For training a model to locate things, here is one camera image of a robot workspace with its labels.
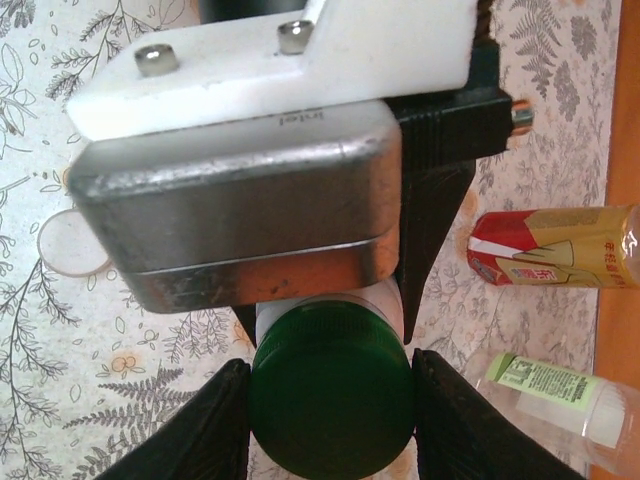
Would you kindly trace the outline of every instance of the green label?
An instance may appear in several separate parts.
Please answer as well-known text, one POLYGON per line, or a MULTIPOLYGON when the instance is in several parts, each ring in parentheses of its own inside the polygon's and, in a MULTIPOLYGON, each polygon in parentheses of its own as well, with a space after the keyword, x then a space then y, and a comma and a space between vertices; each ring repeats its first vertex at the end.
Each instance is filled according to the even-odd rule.
POLYGON ((511 353, 500 354, 493 360, 487 379, 580 411, 587 409, 600 381, 591 375, 511 353))

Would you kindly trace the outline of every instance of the table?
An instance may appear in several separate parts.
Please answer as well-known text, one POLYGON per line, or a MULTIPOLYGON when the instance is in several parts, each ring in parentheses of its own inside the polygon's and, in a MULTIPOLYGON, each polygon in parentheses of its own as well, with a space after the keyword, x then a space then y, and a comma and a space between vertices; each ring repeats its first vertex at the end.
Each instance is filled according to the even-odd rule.
MULTIPOLYGON (((0 470, 80 480, 155 431, 226 360, 250 361, 253 348, 230 310, 153 315, 115 269, 66 278, 43 266, 38 232, 72 205, 65 172, 83 144, 65 98, 131 38, 197 23, 185 0, 46 3, 0 10, 0 470), (162 407, 149 416, 151 399, 162 407)), ((409 354, 435 349, 461 368, 489 346, 591 369, 597 292, 491 287, 468 269, 465 244, 485 211, 603 204, 620 3, 496 1, 503 83, 532 100, 536 127, 479 162, 409 354)), ((292 477, 252 444, 250 478, 292 477)), ((375 478, 417 478, 414 445, 375 478)))

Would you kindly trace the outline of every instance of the white plastic bracket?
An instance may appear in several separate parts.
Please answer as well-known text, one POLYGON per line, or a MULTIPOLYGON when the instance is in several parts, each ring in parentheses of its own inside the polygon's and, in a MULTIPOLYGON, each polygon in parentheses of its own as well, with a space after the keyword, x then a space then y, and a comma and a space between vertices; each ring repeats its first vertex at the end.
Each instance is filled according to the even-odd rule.
POLYGON ((310 0, 305 11, 154 32, 68 102, 89 140, 129 137, 356 101, 461 88, 477 0, 310 0), (300 55, 279 25, 315 28, 300 55), (134 52, 173 47, 179 68, 144 77, 134 52))

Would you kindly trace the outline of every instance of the white circular disc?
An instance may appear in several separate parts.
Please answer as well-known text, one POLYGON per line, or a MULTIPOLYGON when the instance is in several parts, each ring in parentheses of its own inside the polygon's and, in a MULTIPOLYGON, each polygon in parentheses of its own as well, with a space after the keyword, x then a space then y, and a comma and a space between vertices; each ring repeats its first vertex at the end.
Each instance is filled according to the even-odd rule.
POLYGON ((38 250, 47 267, 67 277, 86 277, 110 263, 77 210, 65 210, 45 222, 38 236, 38 250))

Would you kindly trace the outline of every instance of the small plastic bottle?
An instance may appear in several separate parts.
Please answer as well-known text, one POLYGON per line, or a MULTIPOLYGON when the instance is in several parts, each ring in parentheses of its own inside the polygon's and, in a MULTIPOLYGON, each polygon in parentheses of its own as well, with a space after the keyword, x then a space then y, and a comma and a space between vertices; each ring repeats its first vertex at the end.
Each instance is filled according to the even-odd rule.
POLYGON ((493 285, 638 288, 639 239, 638 205, 491 212, 467 258, 493 285))
POLYGON ((611 473, 640 478, 640 392, 603 378, 495 350, 463 376, 538 443, 611 473))

